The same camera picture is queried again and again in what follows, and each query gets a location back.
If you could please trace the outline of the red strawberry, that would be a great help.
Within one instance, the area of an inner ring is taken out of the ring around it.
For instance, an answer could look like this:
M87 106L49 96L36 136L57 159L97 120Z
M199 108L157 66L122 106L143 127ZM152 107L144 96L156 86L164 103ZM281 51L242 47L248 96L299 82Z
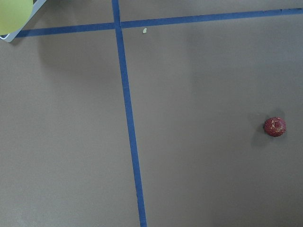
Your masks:
M272 117L264 122L263 129L271 137L280 137L286 132L286 122L281 117Z

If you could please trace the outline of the yellow plastic cup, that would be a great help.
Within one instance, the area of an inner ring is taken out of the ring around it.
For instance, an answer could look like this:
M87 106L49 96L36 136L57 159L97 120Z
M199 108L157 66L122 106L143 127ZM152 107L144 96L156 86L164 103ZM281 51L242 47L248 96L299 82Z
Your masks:
M0 35L17 31L29 19L33 10L32 0L0 1Z

